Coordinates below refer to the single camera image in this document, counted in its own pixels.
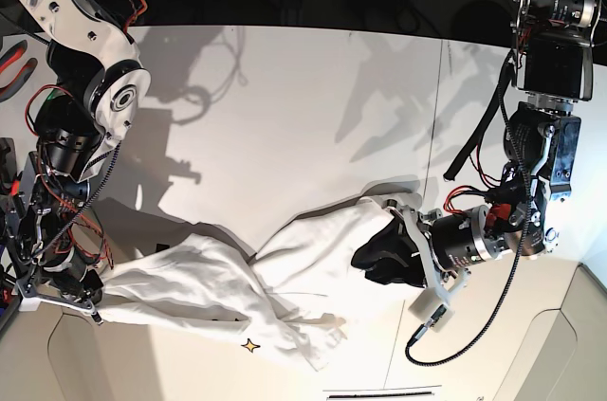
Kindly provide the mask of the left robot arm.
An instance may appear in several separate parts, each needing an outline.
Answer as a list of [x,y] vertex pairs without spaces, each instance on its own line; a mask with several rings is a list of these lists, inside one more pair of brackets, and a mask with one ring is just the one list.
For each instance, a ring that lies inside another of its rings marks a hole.
[[512,45],[496,88],[444,177],[453,180],[467,160],[479,158],[495,117],[505,126],[501,174],[482,188],[455,188],[441,210],[421,213],[389,200],[392,222],[351,261],[367,280],[436,293],[476,264],[557,245],[555,210],[571,193],[581,127],[572,108],[593,96],[603,0],[513,1]]

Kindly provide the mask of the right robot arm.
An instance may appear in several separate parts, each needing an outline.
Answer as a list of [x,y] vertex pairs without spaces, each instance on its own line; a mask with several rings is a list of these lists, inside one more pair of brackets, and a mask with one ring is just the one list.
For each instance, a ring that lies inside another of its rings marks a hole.
[[22,311],[47,303],[99,320],[97,269],[113,257],[106,242],[85,250],[73,228],[103,235],[86,212],[114,171],[151,76],[128,25],[94,1],[18,1],[43,30],[57,80],[32,95],[38,111],[24,112],[36,145],[23,168],[10,140],[1,142],[1,251],[13,269],[1,287]]

